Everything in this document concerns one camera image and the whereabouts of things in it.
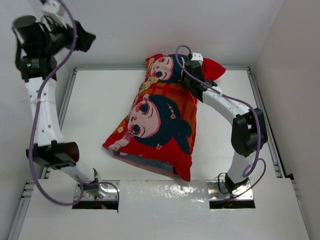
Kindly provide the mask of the red patterned pillowcase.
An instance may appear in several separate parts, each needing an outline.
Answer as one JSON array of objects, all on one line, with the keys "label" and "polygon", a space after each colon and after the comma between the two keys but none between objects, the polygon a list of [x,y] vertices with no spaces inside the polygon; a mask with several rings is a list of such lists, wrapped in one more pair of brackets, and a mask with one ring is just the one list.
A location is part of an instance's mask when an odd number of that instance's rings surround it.
[{"label": "red patterned pillowcase", "polygon": [[198,100],[180,84],[188,60],[163,53],[146,59],[145,79],[127,116],[102,145],[115,158],[190,181]]}]

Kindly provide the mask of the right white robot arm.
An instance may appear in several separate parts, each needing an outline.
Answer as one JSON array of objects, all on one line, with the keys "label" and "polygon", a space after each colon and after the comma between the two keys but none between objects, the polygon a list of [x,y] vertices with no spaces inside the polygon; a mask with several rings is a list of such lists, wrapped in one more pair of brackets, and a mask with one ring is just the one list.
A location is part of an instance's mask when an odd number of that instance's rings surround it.
[{"label": "right white robot arm", "polygon": [[260,150],[268,141],[264,113],[243,100],[225,95],[216,83],[205,81],[199,60],[188,60],[182,71],[181,86],[216,110],[231,125],[230,141],[234,155],[224,177],[224,186],[231,195],[247,183],[260,159]]}]

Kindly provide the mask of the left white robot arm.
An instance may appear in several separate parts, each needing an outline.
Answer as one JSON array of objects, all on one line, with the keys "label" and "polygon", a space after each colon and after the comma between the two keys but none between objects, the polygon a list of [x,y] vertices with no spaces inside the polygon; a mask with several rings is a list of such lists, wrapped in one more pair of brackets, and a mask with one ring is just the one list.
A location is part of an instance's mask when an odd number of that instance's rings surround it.
[{"label": "left white robot arm", "polygon": [[98,172],[80,160],[78,145],[65,142],[56,108],[57,76],[55,55],[66,48],[71,52],[87,52],[96,36],[83,29],[79,21],[75,28],[45,18],[49,26],[37,21],[33,15],[23,15],[12,23],[16,36],[15,65],[29,94],[33,117],[31,145],[26,155],[44,168],[59,170],[83,183],[87,194],[97,196]]}]

